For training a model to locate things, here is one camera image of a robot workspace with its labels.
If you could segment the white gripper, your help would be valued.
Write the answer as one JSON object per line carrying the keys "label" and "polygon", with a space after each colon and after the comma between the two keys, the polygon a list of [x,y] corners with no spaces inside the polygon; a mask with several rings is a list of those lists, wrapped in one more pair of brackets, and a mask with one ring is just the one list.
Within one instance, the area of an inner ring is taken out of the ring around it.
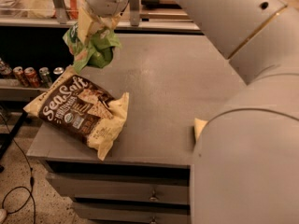
{"label": "white gripper", "polygon": [[[127,7],[129,0],[85,0],[88,8],[97,16],[102,18],[103,25],[111,30],[118,26],[122,11]],[[89,10],[81,7],[78,10],[78,38],[87,45],[91,37],[99,30],[98,17]]]}

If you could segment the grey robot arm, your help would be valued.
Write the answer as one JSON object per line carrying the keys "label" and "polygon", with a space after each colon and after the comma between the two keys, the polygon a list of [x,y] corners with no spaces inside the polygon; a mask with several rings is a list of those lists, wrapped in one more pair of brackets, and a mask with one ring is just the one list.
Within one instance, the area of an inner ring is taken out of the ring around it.
{"label": "grey robot arm", "polygon": [[246,88],[200,133],[192,224],[299,224],[298,12],[283,0],[175,0]]}

